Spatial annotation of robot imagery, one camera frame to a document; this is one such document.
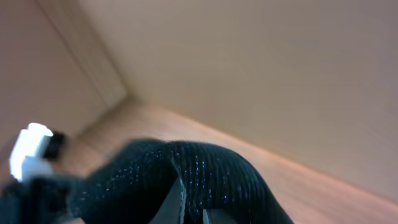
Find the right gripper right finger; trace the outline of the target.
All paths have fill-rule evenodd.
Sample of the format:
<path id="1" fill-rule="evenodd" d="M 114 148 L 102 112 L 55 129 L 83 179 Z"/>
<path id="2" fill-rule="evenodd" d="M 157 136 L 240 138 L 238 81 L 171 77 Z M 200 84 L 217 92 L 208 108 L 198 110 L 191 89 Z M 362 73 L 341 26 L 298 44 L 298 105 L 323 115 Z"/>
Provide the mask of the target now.
<path id="1" fill-rule="evenodd" d="M 203 224 L 238 224 L 226 211 L 221 209 L 204 209 Z"/>

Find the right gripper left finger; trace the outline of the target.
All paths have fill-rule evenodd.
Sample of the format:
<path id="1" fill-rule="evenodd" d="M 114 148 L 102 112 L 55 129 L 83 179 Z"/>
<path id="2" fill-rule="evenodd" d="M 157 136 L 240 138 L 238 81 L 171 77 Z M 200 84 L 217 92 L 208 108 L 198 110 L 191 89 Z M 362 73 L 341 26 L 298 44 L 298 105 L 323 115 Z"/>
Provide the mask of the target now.
<path id="1" fill-rule="evenodd" d="M 186 189 L 177 179 L 149 224 L 183 224 L 186 199 Z"/>

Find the black knit sweater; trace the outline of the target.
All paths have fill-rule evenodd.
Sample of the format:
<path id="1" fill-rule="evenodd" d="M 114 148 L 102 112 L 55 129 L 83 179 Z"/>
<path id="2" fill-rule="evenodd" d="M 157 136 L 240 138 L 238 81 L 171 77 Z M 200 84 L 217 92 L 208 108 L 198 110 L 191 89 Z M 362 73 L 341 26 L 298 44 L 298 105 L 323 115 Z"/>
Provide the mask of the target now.
<path id="1" fill-rule="evenodd" d="M 7 185 L 2 223 L 149 223 L 173 184 L 181 186 L 179 223 L 219 210 L 237 223 L 290 223 L 261 174 L 225 147 L 195 141 L 135 139 L 87 177 L 48 175 Z"/>

